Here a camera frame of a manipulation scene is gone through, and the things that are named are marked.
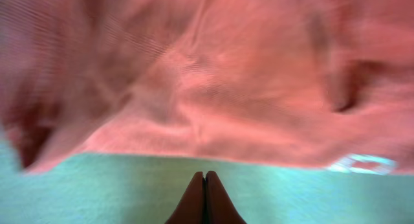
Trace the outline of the red orange t-shirt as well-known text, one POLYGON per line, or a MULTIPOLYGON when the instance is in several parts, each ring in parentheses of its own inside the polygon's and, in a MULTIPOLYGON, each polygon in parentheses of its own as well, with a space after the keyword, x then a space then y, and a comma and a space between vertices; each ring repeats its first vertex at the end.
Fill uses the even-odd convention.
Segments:
POLYGON ((1 0, 23 169, 87 151, 413 173, 413 0, 1 0))

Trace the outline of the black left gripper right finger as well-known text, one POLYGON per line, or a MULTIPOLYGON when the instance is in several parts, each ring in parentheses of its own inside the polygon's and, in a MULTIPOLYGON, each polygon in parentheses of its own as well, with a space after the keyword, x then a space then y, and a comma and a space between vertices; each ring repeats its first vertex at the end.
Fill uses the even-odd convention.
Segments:
POLYGON ((206 217, 209 224, 246 224, 215 171, 206 174, 206 217))

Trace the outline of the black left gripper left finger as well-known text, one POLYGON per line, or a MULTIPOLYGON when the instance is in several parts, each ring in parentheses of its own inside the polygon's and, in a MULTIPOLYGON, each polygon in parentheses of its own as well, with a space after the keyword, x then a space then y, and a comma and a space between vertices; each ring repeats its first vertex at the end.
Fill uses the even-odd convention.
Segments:
POLYGON ((204 219, 204 177, 196 172, 166 224, 202 224, 204 219))

